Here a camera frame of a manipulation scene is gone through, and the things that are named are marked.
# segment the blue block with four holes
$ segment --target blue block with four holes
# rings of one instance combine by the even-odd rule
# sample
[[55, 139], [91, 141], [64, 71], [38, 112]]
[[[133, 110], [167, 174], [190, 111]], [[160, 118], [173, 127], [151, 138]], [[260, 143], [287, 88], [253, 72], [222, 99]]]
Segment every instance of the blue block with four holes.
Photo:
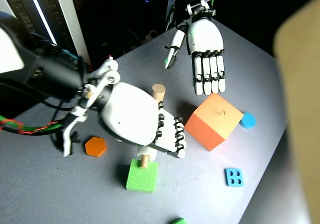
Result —
[[226, 184], [230, 187], [242, 187], [244, 185], [240, 169], [227, 168], [225, 170], [225, 179]]

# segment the table surface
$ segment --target table surface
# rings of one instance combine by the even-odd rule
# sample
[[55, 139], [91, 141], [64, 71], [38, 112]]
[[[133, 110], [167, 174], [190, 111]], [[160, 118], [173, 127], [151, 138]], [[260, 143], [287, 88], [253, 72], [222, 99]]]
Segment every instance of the table surface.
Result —
[[[90, 111], [77, 130], [83, 142], [91, 136], [107, 140], [101, 158], [89, 157], [83, 145], [63, 158], [48, 136], [0, 133], [0, 223], [168, 224], [183, 217], [189, 224], [236, 224], [240, 221], [285, 130], [283, 91], [275, 59], [213, 21], [224, 39], [226, 92], [220, 95], [256, 118], [246, 130], [238, 125], [229, 138], [208, 152], [186, 133], [184, 159], [158, 152], [156, 192], [125, 189], [135, 146], [118, 143]], [[193, 89], [191, 57], [186, 41], [175, 66], [164, 59], [175, 29], [118, 59], [121, 80], [150, 92], [166, 86], [165, 109], [185, 121], [206, 96]], [[17, 117], [28, 126], [48, 123], [53, 110], [39, 104]], [[228, 187], [225, 168], [242, 170], [243, 187]]]

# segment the textured green block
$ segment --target textured green block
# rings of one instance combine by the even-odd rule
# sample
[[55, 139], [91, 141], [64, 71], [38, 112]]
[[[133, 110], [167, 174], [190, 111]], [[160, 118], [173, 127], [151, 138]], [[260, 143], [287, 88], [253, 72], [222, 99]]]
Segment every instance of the textured green block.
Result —
[[158, 163], [148, 162], [146, 169], [140, 168], [140, 160], [132, 159], [126, 189], [129, 191], [153, 193], [156, 190]]
[[187, 224], [185, 219], [183, 218], [179, 218], [178, 220], [175, 220], [173, 223], [171, 224]]

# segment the white light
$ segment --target white light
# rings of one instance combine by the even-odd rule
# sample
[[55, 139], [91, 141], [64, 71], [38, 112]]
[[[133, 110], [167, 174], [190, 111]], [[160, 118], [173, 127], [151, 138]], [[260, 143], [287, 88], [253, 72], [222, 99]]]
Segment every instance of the white light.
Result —
[[40, 17], [41, 17], [41, 19], [42, 19], [42, 21], [43, 21], [43, 23], [44, 23], [44, 25], [45, 25], [45, 28], [46, 28], [46, 30], [47, 30], [47, 32], [48, 32], [48, 34], [49, 34], [52, 42], [53, 42], [54, 44], [57, 44], [57, 42], [55, 41], [56, 39], [55, 39], [54, 35], [52, 34], [51, 29], [50, 29], [50, 27], [49, 27], [49, 25], [48, 25], [48, 23], [47, 23], [47, 20], [46, 20], [46, 18], [45, 18], [45, 16], [44, 16], [44, 13], [42, 12], [42, 10], [41, 10], [41, 8], [40, 8], [40, 5], [39, 5], [39, 3], [38, 3], [38, 0], [33, 0], [33, 1], [34, 1], [34, 4], [35, 4], [35, 6], [36, 6], [36, 9], [38, 10], [38, 12], [39, 12], [39, 14], [40, 14]]

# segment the blue circle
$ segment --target blue circle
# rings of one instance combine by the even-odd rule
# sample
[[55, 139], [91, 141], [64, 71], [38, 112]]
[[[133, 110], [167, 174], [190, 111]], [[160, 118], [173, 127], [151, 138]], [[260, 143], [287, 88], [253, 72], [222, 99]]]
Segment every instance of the blue circle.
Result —
[[244, 113], [240, 125], [247, 129], [253, 128], [256, 125], [256, 119], [250, 113]]

